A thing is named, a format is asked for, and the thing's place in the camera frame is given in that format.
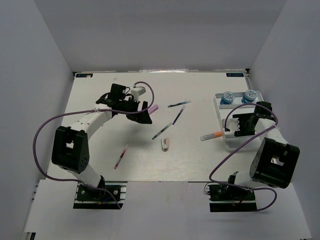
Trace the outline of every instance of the white organizer box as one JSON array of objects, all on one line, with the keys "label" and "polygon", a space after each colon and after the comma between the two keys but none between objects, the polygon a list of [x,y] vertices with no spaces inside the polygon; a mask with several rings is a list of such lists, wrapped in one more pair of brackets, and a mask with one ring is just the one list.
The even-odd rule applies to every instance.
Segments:
[{"label": "white organizer box", "polygon": [[[252,102],[254,104],[264,100],[259,91],[256,91],[256,93],[257,93],[257,98]],[[220,101],[221,101],[221,98],[223,96],[223,93],[217,93],[216,95],[214,95],[214,99],[213,99],[215,113],[216,113],[216,115],[218,117],[220,129],[221,129],[221,132],[222,132],[223,142],[224,142],[224,145],[225,145],[225,149],[228,152],[232,152],[234,149],[236,149],[238,146],[240,146],[246,140],[248,140],[249,138],[252,138],[252,136],[238,136],[238,137],[235,137],[234,136],[234,131],[225,132],[225,129],[223,127],[225,119],[226,119],[227,115],[230,113],[230,111],[232,109],[234,109],[235,107],[243,104],[241,102],[241,99],[245,95],[245,92],[233,92],[233,94],[234,94],[235,98],[234,98],[232,104],[220,104]],[[240,107],[237,110],[235,110],[230,115],[229,118],[232,118],[233,114],[253,113],[254,109],[255,109],[254,105],[247,105],[247,106]],[[261,141],[257,137],[256,139],[254,139],[253,141],[248,143],[245,147],[243,147],[240,151],[258,150],[260,145],[261,145]]]}]

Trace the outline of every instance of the blue round container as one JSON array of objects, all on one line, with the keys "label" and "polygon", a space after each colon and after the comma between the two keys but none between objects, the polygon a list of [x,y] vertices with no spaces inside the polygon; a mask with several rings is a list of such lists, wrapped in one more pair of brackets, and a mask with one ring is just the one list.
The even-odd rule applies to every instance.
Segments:
[{"label": "blue round container", "polygon": [[226,91],[220,100],[220,104],[221,105],[232,104],[234,100],[235,100],[235,95],[230,91]]},{"label": "blue round container", "polygon": [[241,102],[243,104],[252,103],[254,100],[256,100],[257,96],[258,95],[257,95],[256,91],[249,89],[249,90],[245,91],[244,96],[241,99]]}]

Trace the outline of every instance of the gray wall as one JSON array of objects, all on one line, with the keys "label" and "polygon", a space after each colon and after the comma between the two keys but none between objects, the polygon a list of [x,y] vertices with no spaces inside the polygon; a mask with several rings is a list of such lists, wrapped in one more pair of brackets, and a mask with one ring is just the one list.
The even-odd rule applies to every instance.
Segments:
[{"label": "gray wall", "polygon": [[284,137],[300,148],[293,185],[312,239],[320,240],[320,1],[288,0],[251,68]]},{"label": "gray wall", "polygon": [[[32,0],[0,2],[0,36],[0,238],[19,240],[41,177],[33,136],[42,122],[64,111],[72,73]],[[39,139],[44,169],[58,124]]]},{"label": "gray wall", "polygon": [[73,71],[250,68],[286,0],[35,0]]}]

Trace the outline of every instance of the pink eraser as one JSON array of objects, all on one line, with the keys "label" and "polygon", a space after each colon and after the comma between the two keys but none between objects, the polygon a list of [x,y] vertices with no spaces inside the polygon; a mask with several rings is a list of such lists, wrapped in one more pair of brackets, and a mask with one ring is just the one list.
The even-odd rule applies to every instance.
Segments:
[{"label": "pink eraser", "polygon": [[152,114],[153,112],[155,112],[156,110],[158,110],[159,106],[156,104],[156,105],[153,105],[152,107],[150,107],[148,109],[148,113],[149,115]]}]

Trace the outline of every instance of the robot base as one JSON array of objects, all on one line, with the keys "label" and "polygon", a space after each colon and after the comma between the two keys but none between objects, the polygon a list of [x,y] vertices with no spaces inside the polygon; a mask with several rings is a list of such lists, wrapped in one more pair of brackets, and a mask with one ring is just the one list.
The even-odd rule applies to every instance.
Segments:
[{"label": "robot base", "polygon": [[[126,196],[126,184],[125,183],[105,183],[105,189],[107,189],[117,200],[120,207],[122,208],[124,204],[124,199]],[[77,193],[73,203],[74,209],[114,209],[118,210],[118,206],[114,200],[105,194],[102,197],[94,198],[90,193],[89,189],[83,185],[79,185],[77,188]]]},{"label": "robot base", "polygon": [[211,184],[209,189],[211,213],[254,212],[257,210],[254,192],[238,191],[237,188],[226,188],[225,185],[220,184]]}]

